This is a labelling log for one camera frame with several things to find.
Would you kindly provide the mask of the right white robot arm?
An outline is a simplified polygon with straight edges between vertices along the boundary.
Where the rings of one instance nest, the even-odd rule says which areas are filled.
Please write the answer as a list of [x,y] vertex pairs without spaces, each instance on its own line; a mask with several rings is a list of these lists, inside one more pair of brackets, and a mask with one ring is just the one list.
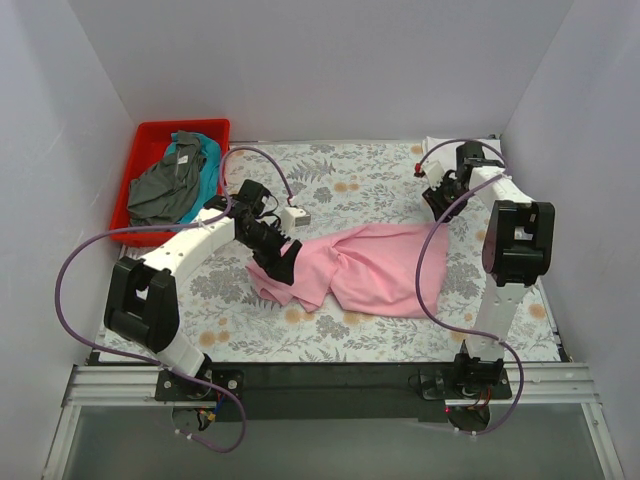
[[490,145],[456,139],[456,166],[445,169],[425,155],[414,174],[426,178],[423,198],[438,226],[459,215],[472,197],[491,215],[481,252],[485,289],[472,328],[460,328],[465,339],[451,362],[417,375],[427,400],[456,398],[507,399],[511,395],[504,355],[512,349],[508,332],[518,306],[538,278],[549,270],[555,208],[523,193],[507,172],[502,154],[486,157]]

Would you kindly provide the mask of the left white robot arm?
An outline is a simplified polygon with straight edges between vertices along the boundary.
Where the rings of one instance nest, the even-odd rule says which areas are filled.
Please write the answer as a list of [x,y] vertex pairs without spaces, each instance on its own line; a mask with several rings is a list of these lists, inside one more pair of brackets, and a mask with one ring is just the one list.
[[221,247],[237,241],[267,276],[294,283],[294,264],[302,243],[290,233],[310,222],[297,206],[266,209],[270,192],[246,180],[237,194],[216,195],[205,203],[194,228],[185,228],[138,259],[114,266],[104,317],[107,330],[133,342],[160,364],[180,372],[178,387],[193,400],[205,398],[213,377],[208,357],[180,331],[178,287]]

